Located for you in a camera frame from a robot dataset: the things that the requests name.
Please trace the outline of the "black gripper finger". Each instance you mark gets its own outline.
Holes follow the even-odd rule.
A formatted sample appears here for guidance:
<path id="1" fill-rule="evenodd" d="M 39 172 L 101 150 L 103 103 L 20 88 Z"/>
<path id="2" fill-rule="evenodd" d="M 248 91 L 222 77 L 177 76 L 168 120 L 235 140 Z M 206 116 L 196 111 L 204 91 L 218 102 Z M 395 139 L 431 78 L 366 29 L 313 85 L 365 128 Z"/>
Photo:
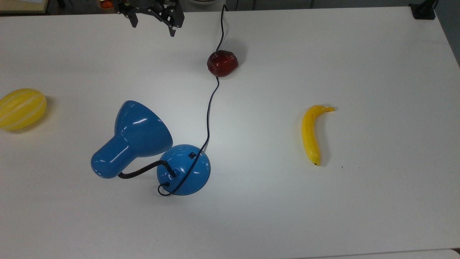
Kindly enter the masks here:
<path id="1" fill-rule="evenodd" d="M 171 37 L 175 36 L 178 28 L 182 28 L 185 16 L 181 3 L 159 3 L 159 21 L 168 26 Z"/>
<path id="2" fill-rule="evenodd" d="M 136 10 L 119 10 L 118 14 L 122 14 L 125 18 L 127 18 L 130 21 L 133 28 L 137 27 L 138 18 Z"/>

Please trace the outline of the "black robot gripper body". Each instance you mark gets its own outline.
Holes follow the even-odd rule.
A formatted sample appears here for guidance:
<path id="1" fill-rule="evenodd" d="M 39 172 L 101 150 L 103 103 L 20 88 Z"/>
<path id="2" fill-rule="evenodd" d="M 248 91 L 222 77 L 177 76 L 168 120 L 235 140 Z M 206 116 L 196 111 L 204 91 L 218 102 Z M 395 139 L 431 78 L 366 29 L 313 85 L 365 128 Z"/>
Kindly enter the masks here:
<path id="1" fill-rule="evenodd" d="M 158 17 L 169 17 L 171 14 L 180 13 L 179 0 L 115 0 L 114 10 L 126 17 L 137 13 Z"/>

